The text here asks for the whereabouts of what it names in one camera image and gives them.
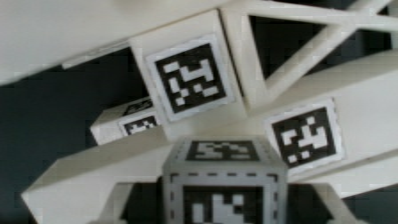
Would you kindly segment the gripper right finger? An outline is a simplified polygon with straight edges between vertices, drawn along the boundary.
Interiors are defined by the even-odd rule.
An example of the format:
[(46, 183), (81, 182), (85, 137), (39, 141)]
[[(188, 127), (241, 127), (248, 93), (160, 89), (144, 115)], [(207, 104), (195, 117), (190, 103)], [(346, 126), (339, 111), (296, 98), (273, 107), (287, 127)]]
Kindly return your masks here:
[(327, 183), (289, 185), (286, 224), (367, 224)]

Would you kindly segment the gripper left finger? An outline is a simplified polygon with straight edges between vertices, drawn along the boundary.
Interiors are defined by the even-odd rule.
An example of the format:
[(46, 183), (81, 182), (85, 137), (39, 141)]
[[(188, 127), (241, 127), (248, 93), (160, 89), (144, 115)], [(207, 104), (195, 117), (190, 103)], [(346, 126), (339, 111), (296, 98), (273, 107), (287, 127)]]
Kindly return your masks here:
[(87, 224), (163, 224), (161, 184), (117, 183), (99, 217)]

